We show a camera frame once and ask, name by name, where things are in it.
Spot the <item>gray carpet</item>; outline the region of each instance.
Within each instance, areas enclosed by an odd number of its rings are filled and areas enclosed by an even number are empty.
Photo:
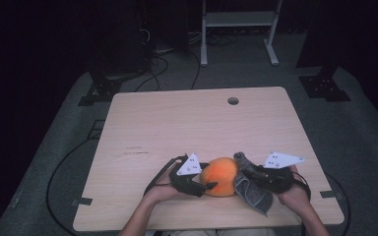
[[[315,75],[319,68],[295,68],[305,34],[276,35],[274,47],[280,60],[278,67],[270,64],[263,38],[263,35],[240,36],[230,45],[210,46],[209,66],[201,68],[194,89],[284,87],[322,167],[346,190],[351,210],[347,235],[378,235],[378,112],[363,94],[356,78],[342,69],[336,72],[334,80],[351,101],[308,98],[298,76]],[[191,51],[199,57],[199,46],[191,47]],[[159,86],[155,80],[150,80],[139,91],[190,89],[198,70],[195,57],[173,52],[161,58],[167,60],[168,67],[157,77]],[[164,66],[163,61],[154,59],[153,73],[159,73]],[[151,76],[147,73],[127,81],[120,92],[134,92]],[[105,119],[109,109],[109,102],[78,106],[91,84],[89,74],[83,74],[67,95],[0,220],[0,235],[68,235],[51,217],[45,197],[50,177],[65,156],[52,179],[48,199],[55,217],[73,230],[75,200],[82,194],[97,140],[88,140],[71,154],[69,151],[87,140],[95,120]],[[92,134],[97,135],[101,126],[102,123],[97,123]],[[330,183],[339,193],[339,203],[348,215],[345,196],[334,181],[330,180]],[[329,230],[333,235],[341,235],[346,224],[329,226]],[[278,235],[300,235],[300,228],[277,228],[276,232]]]

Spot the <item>table top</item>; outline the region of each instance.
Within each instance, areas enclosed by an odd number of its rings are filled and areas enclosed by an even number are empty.
[[[201,162],[243,151],[263,164],[271,151],[304,157],[297,165],[325,224],[344,215],[284,88],[223,88],[118,93],[113,97],[74,228],[119,230],[144,190],[172,158],[196,152]],[[300,224],[274,197],[264,216],[238,196],[182,196],[155,207],[148,229],[273,227]]]

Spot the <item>white shelf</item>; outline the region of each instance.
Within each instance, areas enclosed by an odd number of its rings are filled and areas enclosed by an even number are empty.
[[[271,26],[274,11],[207,13],[206,27]]]

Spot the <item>white triangular tag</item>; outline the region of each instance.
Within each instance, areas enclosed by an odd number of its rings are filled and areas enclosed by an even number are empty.
[[[202,169],[199,164],[198,156],[195,153],[192,153],[180,169],[177,170],[177,175],[200,174],[201,172]]]
[[[303,157],[298,157],[294,155],[288,155],[278,152],[271,152],[263,164],[265,168],[271,169],[281,169],[287,166],[291,166],[297,163],[305,161]]]

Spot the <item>round hole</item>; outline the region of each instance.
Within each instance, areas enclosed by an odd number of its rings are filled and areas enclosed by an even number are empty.
[[[236,97],[230,97],[228,99],[228,103],[231,104],[231,105],[236,105],[236,104],[238,104],[238,102],[240,102],[240,101]]]

